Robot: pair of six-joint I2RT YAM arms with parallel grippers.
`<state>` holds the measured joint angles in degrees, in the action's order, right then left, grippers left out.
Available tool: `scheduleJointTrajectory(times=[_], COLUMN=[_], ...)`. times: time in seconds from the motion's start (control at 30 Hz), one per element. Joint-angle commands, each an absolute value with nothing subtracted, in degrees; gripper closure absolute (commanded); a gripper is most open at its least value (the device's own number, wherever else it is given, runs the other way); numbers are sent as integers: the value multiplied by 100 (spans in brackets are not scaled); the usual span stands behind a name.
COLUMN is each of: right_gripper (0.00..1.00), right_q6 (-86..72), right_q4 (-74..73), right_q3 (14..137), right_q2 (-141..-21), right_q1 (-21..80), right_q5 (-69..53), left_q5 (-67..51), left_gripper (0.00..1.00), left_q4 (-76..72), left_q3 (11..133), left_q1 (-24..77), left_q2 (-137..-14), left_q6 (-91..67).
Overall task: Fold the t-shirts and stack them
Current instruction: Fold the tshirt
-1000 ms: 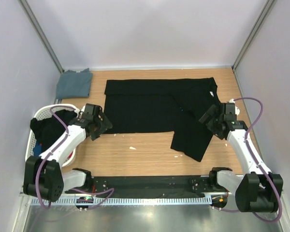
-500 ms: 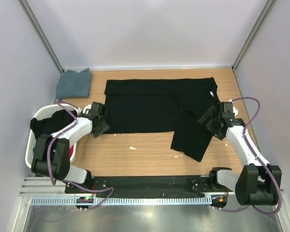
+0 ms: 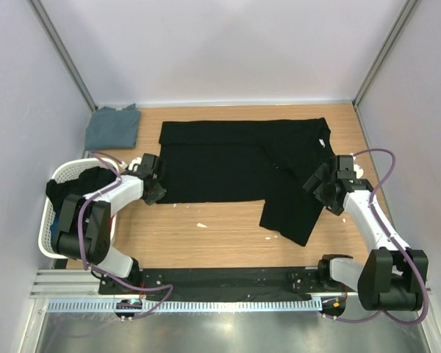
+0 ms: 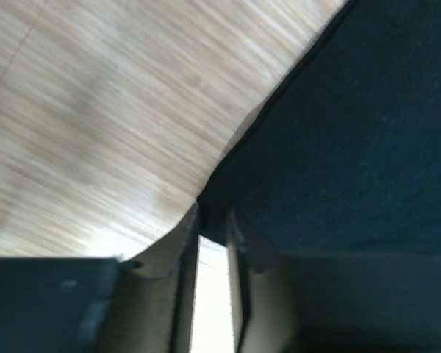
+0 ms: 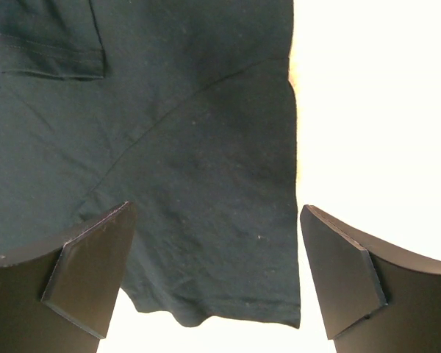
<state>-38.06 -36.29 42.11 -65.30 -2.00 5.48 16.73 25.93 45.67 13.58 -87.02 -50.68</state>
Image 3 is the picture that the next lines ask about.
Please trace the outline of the black t-shirt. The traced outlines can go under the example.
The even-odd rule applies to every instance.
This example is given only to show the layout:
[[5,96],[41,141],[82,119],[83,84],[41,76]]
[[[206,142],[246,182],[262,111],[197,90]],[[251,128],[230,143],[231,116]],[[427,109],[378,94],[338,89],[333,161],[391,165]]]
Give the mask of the black t-shirt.
[[303,186],[333,156],[325,118],[166,121],[162,202],[262,200],[259,225],[305,246],[323,205]]

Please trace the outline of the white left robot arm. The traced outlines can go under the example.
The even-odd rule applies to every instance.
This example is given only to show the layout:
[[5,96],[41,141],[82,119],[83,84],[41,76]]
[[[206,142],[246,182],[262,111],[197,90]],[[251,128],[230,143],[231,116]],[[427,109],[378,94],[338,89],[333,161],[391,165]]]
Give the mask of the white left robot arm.
[[53,253],[81,260],[85,268],[115,278],[124,293],[141,285],[136,259],[118,251],[111,241],[115,215],[135,201],[151,205],[165,195],[160,184],[165,164],[155,154],[144,154],[126,165],[97,152],[97,163],[77,178],[47,185],[56,221],[51,231]]

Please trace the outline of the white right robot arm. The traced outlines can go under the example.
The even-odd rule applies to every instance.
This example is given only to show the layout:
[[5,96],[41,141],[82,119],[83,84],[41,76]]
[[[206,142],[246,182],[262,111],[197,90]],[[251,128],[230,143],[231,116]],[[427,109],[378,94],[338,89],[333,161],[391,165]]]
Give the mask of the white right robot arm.
[[348,255],[324,255],[316,273],[322,289],[332,291],[342,284],[355,290],[369,311],[427,311],[429,259],[394,229],[376,199],[376,188],[357,177],[353,156],[336,155],[322,163],[304,190],[330,213],[347,212],[368,250],[364,264]]

